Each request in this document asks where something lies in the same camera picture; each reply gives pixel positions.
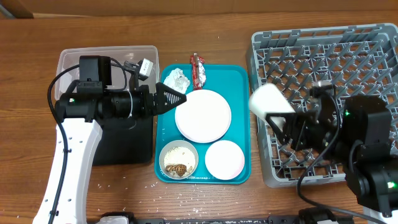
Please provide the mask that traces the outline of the white paper cup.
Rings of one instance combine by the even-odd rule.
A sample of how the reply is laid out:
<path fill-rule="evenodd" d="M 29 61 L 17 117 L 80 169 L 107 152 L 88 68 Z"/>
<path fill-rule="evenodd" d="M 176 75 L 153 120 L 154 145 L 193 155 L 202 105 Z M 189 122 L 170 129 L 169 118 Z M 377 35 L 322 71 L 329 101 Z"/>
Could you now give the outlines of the white paper cup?
<path fill-rule="evenodd" d="M 259 87 L 249 99 L 249 109 L 263 122 L 268 113 L 294 113 L 295 110 L 279 89 L 271 83 Z"/>

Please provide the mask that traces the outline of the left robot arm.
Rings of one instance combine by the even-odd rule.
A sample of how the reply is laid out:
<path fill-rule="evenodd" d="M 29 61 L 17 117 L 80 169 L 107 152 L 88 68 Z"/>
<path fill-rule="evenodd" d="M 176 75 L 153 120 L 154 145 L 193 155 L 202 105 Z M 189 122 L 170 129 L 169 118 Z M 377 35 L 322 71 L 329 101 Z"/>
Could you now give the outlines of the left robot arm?
<path fill-rule="evenodd" d="M 104 122 L 132 129 L 138 119 L 164 114 L 186 102 L 185 94 L 161 82 L 155 93 L 139 85 L 152 62 L 120 64 L 84 55 L 50 83 L 47 101 L 57 124 L 49 181 L 34 223 L 86 223 L 86 198 Z"/>

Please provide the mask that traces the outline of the grey bowl with rice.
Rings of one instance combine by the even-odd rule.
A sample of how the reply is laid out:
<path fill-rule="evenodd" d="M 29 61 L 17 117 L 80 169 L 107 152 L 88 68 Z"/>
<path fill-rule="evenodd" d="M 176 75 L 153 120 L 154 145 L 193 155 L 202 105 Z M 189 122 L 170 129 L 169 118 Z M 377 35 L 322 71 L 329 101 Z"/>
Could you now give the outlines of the grey bowl with rice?
<path fill-rule="evenodd" d="M 196 171 L 198 162 L 196 148 L 184 140 L 174 140 L 166 144 L 159 155 L 160 170 L 172 180 L 189 178 Z"/>

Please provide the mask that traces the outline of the red silver foil wrapper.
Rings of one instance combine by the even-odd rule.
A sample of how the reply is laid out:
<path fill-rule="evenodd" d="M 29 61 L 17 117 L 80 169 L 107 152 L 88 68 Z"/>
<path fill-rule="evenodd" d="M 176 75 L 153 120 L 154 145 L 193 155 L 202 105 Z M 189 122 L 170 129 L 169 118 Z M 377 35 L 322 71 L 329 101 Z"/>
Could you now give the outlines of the red silver foil wrapper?
<path fill-rule="evenodd" d="M 192 65 L 193 89 L 201 90 L 206 82 L 206 74 L 204 68 L 205 61 L 197 53 L 194 53 L 190 56 L 190 62 Z"/>

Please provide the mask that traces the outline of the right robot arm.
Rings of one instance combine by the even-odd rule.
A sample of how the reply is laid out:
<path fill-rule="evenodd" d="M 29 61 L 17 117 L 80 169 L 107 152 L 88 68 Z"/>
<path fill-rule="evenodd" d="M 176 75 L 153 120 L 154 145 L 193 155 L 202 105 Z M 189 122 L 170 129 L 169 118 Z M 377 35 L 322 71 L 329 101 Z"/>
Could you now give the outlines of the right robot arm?
<path fill-rule="evenodd" d="M 359 214 L 306 198 L 299 178 L 297 192 L 316 207 L 360 217 L 373 223 L 390 223 L 397 210 L 397 156 L 391 154 L 391 113 L 376 96 L 356 95 L 346 99 L 344 111 L 329 93 L 319 93 L 317 110 L 305 113 L 267 113 L 265 119 L 282 144 L 293 150 L 314 149 L 320 160 L 343 165 L 347 186 L 357 203 L 370 213 Z"/>

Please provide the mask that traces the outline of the large white plate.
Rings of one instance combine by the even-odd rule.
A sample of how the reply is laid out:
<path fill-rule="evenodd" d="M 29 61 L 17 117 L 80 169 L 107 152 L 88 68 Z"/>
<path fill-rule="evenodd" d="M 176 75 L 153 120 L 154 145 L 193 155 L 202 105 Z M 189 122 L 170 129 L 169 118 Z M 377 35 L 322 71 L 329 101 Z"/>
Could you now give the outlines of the large white plate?
<path fill-rule="evenodd" d="M 228 102 L 211 90 L 195 90 L 187 101 L 177 106 L 175 123 L 181 134 L 197 143 L 209 143 L 226 134 L 232 112 Z"/>

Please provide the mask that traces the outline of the white napkin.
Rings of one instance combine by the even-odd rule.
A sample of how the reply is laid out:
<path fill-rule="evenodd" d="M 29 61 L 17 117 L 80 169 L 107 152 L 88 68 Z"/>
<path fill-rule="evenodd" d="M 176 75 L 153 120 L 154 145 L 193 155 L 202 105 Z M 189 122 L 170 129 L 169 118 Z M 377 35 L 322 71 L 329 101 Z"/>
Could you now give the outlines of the white napkin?
<path fill-rule="evenodd" d="M 165 78 L 164 84 L 179 93 L 186 94 L 190 80 L 184 75 L 183 70 L 176 68 Z"/>

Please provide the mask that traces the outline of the small pink white bowl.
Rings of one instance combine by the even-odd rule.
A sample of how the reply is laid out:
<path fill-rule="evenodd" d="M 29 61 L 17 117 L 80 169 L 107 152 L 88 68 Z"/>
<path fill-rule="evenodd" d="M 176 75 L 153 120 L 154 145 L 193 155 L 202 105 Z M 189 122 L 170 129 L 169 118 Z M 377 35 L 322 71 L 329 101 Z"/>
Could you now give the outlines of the small pink white bowl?
<path fill-rule="evenodd" d="M 220 140 L 207 149 L 205 165 L 208 172 L 216 179 L 231 180 L 242 172 L 245 156 L 236 143 Z"/>

